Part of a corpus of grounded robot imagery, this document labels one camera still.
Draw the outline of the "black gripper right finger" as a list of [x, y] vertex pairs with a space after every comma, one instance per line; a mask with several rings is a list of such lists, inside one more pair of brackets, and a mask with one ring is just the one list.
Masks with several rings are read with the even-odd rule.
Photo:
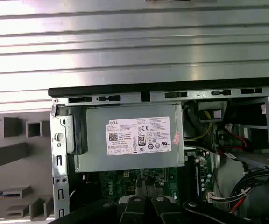
[[166, 196], [152, 198], [154, 210], [163, 224], [249, 224], [250, 221], [234, 216], [206, 203], [186, 201], [173, 203]]

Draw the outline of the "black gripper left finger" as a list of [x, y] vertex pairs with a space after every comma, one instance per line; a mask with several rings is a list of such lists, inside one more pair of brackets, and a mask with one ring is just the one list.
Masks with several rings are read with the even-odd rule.
[[145, 199], [127, 197], [120, 204], [106, 199], [97, 200], [85, 207], [54, 220], [55, 224], [142, 224], [145, 216]]

